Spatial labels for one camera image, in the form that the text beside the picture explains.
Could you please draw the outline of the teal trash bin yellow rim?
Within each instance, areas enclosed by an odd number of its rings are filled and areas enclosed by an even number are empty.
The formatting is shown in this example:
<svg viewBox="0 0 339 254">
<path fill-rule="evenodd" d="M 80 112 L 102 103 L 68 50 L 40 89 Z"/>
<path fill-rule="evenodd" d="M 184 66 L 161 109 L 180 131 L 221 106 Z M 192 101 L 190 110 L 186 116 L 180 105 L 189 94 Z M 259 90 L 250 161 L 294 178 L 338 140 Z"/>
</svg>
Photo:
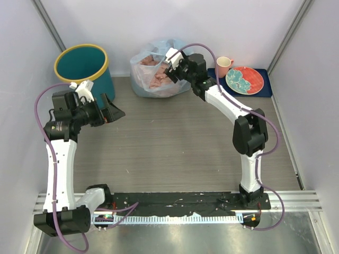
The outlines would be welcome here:
<svg viewBox="0 0 339 254">
<path fill-rule="evenodd" d="M 55 60 L 54 72 L 64 83 L 92 81 L 91 93 L 99 107 L 103 107 L 101 94 L 105 93 L 110 101 L 115 99 L 109 57 L 100 46 L 79 44 L 66 49 Z"/>
</svg>

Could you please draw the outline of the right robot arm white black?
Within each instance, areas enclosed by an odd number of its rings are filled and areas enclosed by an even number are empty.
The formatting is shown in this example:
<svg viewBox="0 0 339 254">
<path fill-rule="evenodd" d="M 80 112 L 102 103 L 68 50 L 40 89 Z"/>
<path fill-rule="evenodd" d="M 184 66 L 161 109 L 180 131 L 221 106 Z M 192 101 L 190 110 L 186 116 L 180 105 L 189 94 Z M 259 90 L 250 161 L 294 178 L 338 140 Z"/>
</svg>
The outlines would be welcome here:
<svg viewBox="0 0 339 254">
<path fill-rule="evenodd" d="M 194 94 L 213 105 L 234 125 L 233 146 L 240 154 L 242 179 L 239 184 L 239 202 L 243 208 L 253 208 L 263 196 L 261 181 L 261 158 L 259 157 L 268 140 L 266 123 L 258 115 L 261 109 L 250 113 L 251 108 L 231 97 L 217 81 L 209 77 L 203 55 L 186 55 L 170 49 L 166 55 L 169 67 L 165 74 L 176 83 L 185 80 L 190 83 Z"/>
</svg>

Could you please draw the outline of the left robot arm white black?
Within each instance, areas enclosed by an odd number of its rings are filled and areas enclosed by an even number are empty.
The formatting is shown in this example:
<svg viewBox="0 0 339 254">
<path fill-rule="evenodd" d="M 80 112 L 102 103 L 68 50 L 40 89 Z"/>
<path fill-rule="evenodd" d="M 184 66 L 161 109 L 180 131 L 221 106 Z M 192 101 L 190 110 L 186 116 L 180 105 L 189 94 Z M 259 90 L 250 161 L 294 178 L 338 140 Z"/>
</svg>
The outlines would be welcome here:
<svg viewBox="0 0 339 254">
<path fill-rule="evenodd" d="M 113 198 L 107 184 L 89 186 L 83 197 L 74 194 L 74 158 L 81 128 L 102 126 L 125 116 L 105 93 L 96 99 L 77 92 L 61 91 L 52 95 L 50 120 L 43 128 L 48 152 L 48 187 L 42 213 L 34 215 L 33 224 L 45 234 L 56 237 L 86 233 L 91 216 L 99 208 L 107 211 Z"/>
</svg>

